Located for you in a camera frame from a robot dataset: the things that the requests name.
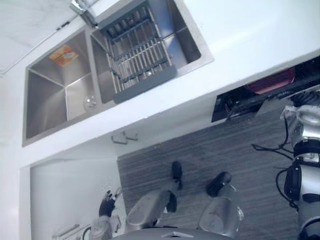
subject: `dish drying rack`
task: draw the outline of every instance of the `dish drying rack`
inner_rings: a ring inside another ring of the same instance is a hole
[[[116,103],[177,75],[148,4],[135,8],[102,31]]]

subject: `stainless steel sink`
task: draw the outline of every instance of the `stainless steel sink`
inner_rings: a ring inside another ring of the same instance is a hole
[[[24,146],[213,61],[181,0],[120,0],[98,27],[27,68]]]

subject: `sink drain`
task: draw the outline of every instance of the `sink drain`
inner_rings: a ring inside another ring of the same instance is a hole
[[[86,97],[84,98],[83,105],[84,105],[84,109],[85,109],[87,112],[96,109],[96,107],[97,107],[97,102],[96,102],[96,100],[95,100],[95,96],[94,96],[94,95],[86,96]]]

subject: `person's foot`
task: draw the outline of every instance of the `person's foot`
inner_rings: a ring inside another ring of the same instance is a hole
[[[172,178],[178,183],[178,190],[182,189],[182,166],[179,161],[174,161],[171,165]]]
[[[216,178],[210,181],[206,186],[206,193],[209,194],[211,197],[216,197],[220,191],[220,189],[230,183],[231,181],[231,174],[227,171],[220,172]]]

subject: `gray carpet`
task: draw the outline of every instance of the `gray carpet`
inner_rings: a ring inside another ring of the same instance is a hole
[[[196,228],[210,202],[206,183],[221,171],[228,171],[232,185],[240,192],[244,212],[237,239],[296,239],[296,211],[275,186],[276,168],[289,166],[290,160],[251,147],[252,143],[276,147],[283,142],[285,128],[279,116],[280,111],[273,111],[229,121],[119,157],[127,213],[142,195],[168,182],[171,162],[179,160],[183,189],[177,194],[178,210],[164,214],[162,225]]]

